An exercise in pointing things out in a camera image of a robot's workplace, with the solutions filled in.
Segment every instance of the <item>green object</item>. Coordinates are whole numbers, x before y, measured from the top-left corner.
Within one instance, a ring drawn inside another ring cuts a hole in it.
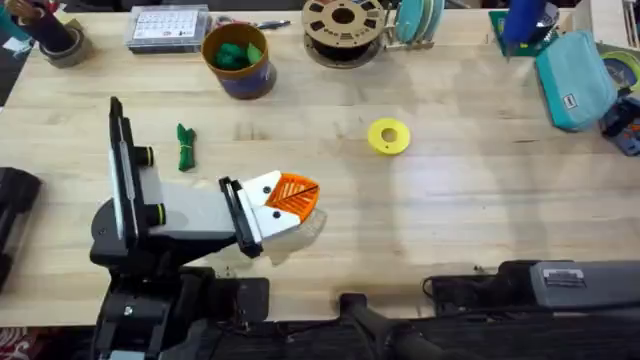
[[[247,47],[247,57],[249,58],[251,65],[257,64],[260,59],[262,59],[262,51],[252,43],[249,43],[249,46]]]
[[[248,67],[250,62],[246,51],[240,46],[224,43],[216,54],[215,65],[222,70],[234,71]]]
[[[491,19],[491,27],[493,28],[493,33],[496,35],[496,39],[498,39],[498,44],[500,45],[500,51],[502,51],[503,56],[507,56],[507,47],[502,40],[502,31],[504,30],[504,22],[507,18],[507,11],[489,11],[489,19]],[[558,32],[554,29],[549,32],[542,41],[537,44],[525,44],[522,43],[519,46],[512,46],[510,48],[508,56],[529,56],[535,57],[542,50],[546,49],[547,46],[551,45],[551,43],[558,38]]]
[[[178,140],[180,140],[180,171],[187,171],[196,166],[193,156],[193,142],[196,139],[196,132],[193,129],[185,129],[182,124],[178,124]]]

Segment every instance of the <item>blue container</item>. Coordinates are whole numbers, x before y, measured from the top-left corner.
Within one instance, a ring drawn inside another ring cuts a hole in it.
[[[20,30],[20,28],[11,21],[11,14],[9,14],[2,5],[0,5],[0,29],[20,41],[30,39],[30,36],[27,33]]]

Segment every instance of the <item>yellow tape roll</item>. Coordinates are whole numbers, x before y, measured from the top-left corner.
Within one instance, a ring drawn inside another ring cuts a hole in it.
[[[385,155],[403,152],[411,142],[407,125],[394,118],[381,118],[369,127],[369,145]]]

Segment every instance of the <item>orange and white object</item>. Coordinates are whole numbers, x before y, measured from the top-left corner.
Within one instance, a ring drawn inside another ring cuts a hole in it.
[[[280,171],[242,182],[238,197],[256,243],[304,222],[316,206],[319,191],[312,180]]]

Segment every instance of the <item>label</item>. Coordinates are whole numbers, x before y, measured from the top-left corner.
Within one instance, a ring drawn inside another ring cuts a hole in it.
[[[569,94],[563,97],[562,102],[564,102],[564,106],[567,109],[573,109],[574,107],[578,106],[578,103],[576,102],[576,98],[573,96],[573,94]]]
[[[135,40],[190,38],[196,33],[197,10],[143,11],[133,32]]]
[[[542,276],[547,287],[586,287],[584,273],[579,269],[543,269]]]

